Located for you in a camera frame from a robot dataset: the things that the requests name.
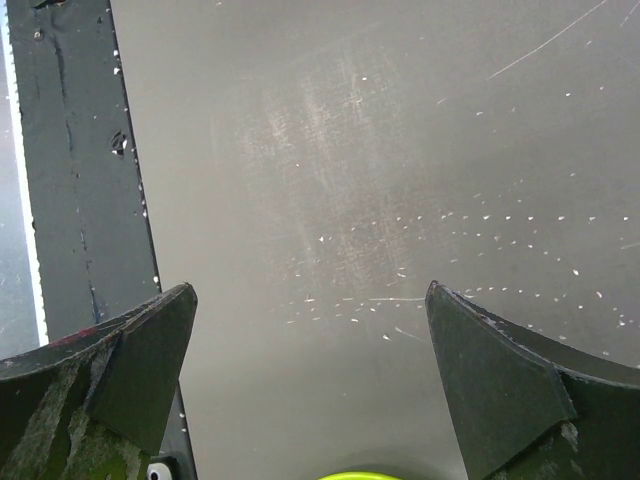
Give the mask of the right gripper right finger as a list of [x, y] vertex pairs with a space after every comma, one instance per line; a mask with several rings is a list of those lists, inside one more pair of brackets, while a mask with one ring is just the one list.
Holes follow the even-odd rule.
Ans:
[[639, 372], [434, 281], [430, 336], [470, 479], [636, 479]]

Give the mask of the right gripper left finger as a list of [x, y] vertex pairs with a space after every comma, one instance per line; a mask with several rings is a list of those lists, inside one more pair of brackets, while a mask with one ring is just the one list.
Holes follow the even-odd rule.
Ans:
[[195, 478], [177, 391], [197, 303], [179, 284], [2, 360], [2, 478]]

